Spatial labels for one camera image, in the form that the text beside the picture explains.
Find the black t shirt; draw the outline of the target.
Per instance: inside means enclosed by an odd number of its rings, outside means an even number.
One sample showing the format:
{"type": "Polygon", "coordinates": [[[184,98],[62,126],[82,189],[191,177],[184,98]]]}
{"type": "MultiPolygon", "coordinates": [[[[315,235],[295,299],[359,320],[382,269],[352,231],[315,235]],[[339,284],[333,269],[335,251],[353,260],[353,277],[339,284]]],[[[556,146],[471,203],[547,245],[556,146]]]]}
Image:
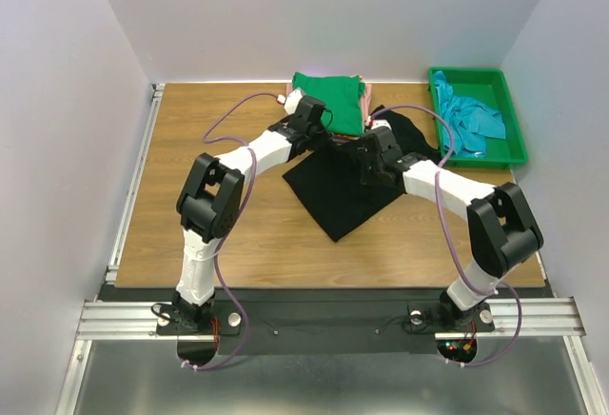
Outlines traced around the black t shirt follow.
{"type": "Polygon", "coordinates": [[[283,178],[304,208],[338,242],[403,194],[395,187],[361,180],[358,144],[326,144],[283,178]]]}

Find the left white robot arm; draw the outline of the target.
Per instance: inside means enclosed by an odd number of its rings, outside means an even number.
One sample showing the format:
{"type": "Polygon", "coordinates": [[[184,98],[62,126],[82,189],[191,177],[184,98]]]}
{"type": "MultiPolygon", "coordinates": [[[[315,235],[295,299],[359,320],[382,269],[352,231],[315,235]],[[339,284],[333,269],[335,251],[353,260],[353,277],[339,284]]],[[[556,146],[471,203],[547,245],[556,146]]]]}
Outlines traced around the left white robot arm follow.
{"type": "Polygon", "coordinates": [[[188,173],[176,210],[184,236],[183,263],[172,296],[175,318],[189,332],[212,325],[215,264],[234,228],[253,181],[265,171],[320,148],[329,139],[322,119],[326,105],[299,89],[277,97],[285,117],[246,142],[236,136],[216,140],[240,146],[220,155],[199,155],[188,173]]]}

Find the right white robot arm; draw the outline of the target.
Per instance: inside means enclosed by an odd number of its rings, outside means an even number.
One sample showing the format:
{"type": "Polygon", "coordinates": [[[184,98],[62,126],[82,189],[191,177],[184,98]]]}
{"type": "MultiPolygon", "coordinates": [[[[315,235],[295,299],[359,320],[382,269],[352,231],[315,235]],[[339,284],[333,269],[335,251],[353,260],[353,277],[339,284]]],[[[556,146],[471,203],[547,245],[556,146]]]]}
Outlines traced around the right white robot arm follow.
{"type": "Polygon", "coordinates": [[[505,276],[544,244],[524,193],[514,183],[481,183],[441,168],[419,153],[404,154],[385,126],[364,134],[358,155],[365,180],[434,203],[446,239],[450,238],[444,216],[447,209],[467,224],[471,263],[467,267],[456,264],[459,276],[439,300],[439,321],[449,329],[467,324],[505,276]]]}

